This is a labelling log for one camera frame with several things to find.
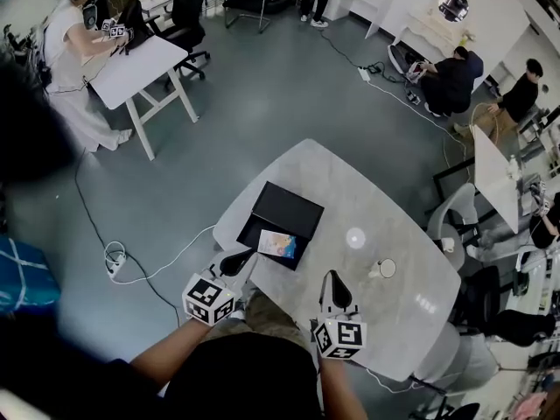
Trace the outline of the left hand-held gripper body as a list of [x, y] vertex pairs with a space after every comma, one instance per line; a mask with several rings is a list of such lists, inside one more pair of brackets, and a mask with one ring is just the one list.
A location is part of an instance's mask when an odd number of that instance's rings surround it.
[[182, 293], [185, 314], [207, 326], [226, 319], [242, 297], [235, 292], [236, 276], [220, 276], [218, 254], [200, 273], [191, 276]]

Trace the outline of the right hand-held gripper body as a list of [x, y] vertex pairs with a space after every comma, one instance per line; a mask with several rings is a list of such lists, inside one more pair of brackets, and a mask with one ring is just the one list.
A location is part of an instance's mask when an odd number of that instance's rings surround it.
[[348, 308], [320, 309], [312, 336], [323, 359], [351, 360], [366, 347], [367, 324], [361, 321], [360, 306], [352, 297]]

